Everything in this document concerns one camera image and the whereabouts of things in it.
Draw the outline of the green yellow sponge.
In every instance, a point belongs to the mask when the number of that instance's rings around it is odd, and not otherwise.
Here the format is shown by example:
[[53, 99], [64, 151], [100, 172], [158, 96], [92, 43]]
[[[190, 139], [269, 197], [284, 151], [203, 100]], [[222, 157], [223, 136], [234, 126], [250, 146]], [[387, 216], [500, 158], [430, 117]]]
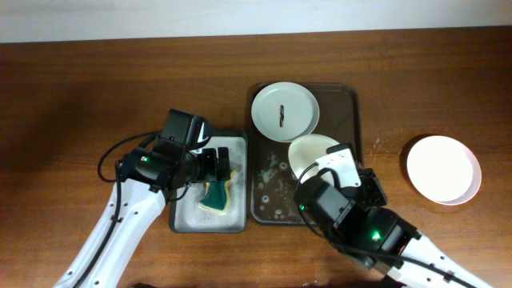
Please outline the green yellow sponge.
[[238, 171], [232, 170], [228, 180], [207, 182], [205, 184], [205, 194], [199, 201], [199, 206], [204, 210], [215, 213], [225, 213], [230, 206], [230, 185], [237, 175]]

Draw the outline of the white plate scribble stain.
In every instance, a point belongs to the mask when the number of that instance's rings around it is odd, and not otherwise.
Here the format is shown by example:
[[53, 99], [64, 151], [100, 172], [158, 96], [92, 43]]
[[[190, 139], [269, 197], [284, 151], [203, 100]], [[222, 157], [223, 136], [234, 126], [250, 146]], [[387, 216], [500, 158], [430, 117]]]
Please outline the white plate scribble stain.
[[308, 166], [326, 155], [328, 148], [338, 144], [338, 141], [320, 134], [308, 134], [293, 140], [288, 149], [288, 160], [295, 177], [299, 178]]

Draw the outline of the white plate front stain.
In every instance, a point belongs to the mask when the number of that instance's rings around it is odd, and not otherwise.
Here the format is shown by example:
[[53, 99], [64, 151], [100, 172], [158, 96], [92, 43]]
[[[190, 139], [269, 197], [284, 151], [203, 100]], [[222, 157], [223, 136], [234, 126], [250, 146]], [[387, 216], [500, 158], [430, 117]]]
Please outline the white plate front stain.
[[474, 153], [447, 136], [424, 137], [406, 156], [407, 176], [425, 198], [445, 206], [470, 201], [482, 184], [482, 169]]

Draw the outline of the pale grey plate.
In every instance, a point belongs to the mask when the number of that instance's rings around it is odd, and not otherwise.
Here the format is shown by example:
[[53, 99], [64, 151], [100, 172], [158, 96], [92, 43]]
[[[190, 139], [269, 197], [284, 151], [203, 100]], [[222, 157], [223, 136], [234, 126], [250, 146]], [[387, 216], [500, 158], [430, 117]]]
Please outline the pale grey plate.
[[257, 130], [268, 139], [292, 142], [314, 131], [320, 109], [315, 96], [304, 86], [276, 82], [257, 92], [251, 117]]

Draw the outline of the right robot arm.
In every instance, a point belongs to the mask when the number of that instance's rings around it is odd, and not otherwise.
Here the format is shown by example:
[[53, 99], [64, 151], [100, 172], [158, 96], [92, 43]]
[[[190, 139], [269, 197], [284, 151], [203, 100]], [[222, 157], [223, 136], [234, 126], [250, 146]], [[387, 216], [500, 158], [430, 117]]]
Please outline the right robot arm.
[[339, 253], [375, 269], [400, 287], [485, 287], [415, 226], [386, 208], [372, 169], [349, 144], [326, 149], [296, 174], [294, 203], [310, 230]]

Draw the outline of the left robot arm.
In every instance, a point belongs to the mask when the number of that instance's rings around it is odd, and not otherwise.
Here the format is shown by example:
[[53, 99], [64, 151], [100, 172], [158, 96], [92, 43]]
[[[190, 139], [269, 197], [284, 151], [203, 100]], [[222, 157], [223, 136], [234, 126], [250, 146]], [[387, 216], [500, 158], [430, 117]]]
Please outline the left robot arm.
[[209, 148], [202, 116], [170, 110], [162, 130], [114, 164], [113, 191], [95, 228], [58, 287], [115, 287], [144, 233], [196, 183], [230, 179], [229, 151]]

